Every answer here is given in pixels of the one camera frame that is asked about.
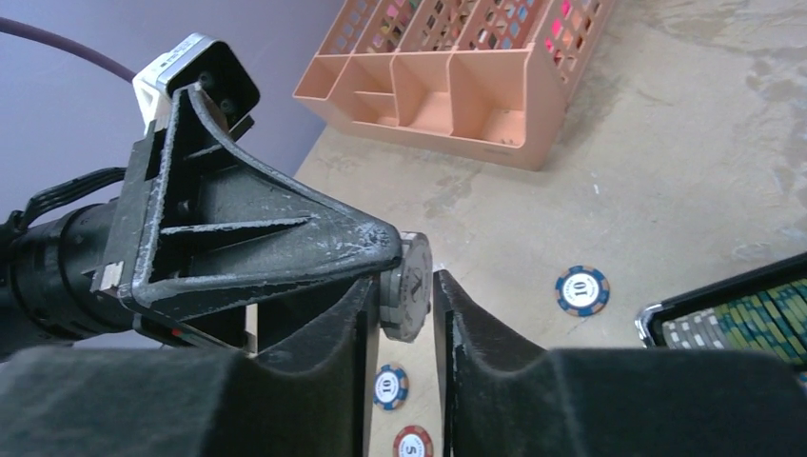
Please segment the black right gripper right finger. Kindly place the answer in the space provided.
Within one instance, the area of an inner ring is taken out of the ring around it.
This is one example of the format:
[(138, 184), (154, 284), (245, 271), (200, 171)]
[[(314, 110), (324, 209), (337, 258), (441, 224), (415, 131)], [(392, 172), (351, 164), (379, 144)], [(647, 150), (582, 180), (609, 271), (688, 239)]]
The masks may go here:
[(752, 351), (542, 348), (433, 276), (446, 456), (802, 456), (806, 395)]

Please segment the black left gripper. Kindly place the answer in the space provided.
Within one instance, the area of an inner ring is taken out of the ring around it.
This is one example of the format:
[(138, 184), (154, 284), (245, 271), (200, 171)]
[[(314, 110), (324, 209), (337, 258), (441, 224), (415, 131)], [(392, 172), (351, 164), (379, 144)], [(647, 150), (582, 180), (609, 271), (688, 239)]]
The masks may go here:
[(171, 346), (252, 348), (255, 303), (396, 268), (400, 233), (243, 150), (198, 85), (133, 147), (93, 299)]

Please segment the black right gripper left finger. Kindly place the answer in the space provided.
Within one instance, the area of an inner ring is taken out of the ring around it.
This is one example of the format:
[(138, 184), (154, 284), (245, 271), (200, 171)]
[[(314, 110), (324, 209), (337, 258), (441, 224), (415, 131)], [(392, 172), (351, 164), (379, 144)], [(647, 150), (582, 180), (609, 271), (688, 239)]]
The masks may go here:
[(256, 358), (226, 349), (31, 348), (1, 371), (5, 456), (364, 456), (378, 289)]

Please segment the grey white poker chip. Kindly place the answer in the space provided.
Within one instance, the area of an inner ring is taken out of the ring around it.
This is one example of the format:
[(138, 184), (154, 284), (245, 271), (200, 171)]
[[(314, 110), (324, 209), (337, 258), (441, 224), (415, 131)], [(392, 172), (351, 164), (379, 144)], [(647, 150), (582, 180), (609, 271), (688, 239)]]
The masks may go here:
[(412, 343), (419, 335), (432, 300), (433, 257), (420, 232), (402, 232), (402, 260), (381, 274), (380, 324), (390, 340)]

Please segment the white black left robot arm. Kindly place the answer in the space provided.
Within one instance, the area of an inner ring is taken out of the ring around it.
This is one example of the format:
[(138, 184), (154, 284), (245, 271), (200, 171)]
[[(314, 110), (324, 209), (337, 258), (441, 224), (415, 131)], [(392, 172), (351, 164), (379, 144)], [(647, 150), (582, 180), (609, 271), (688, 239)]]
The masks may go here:
[(395, 268), (390, 224), (241, 149), (199, 84), (178, 89), (125, 168), (33, 197), (1, 228), (1, 353), (135, 330), (170, 347), (247, 350)]

